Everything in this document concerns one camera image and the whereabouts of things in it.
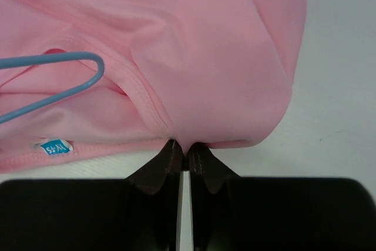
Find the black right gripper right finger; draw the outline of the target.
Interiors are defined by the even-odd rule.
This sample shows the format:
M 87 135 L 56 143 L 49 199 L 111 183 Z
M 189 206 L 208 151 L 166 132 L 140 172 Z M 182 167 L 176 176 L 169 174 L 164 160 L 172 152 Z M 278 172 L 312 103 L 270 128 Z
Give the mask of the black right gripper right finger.
M 189 149 L 190 200 L 194 250 L 235 250 L 233 213 L 227 181 L 239 178 L 203 143 Z

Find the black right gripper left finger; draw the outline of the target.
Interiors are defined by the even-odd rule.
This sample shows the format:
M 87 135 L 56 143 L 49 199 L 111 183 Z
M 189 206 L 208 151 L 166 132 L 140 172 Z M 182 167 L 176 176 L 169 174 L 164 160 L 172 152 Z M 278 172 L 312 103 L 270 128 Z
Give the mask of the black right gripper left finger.
M 126 202 L 127 250 L 178 250 L 180 244 L 183 153 L 169 140 L 130 175 Z

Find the pink t shirt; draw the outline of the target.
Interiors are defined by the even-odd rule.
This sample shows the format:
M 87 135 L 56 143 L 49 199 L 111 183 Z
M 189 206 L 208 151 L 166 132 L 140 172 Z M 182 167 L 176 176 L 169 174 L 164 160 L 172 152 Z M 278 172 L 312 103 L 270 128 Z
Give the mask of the pink t shirt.
M 3 58 L 86 51 L 93 87 L 1 125 L 1 172 L 159 148 L 253 146 L 283 118 L 306 0 L 1 0 Z

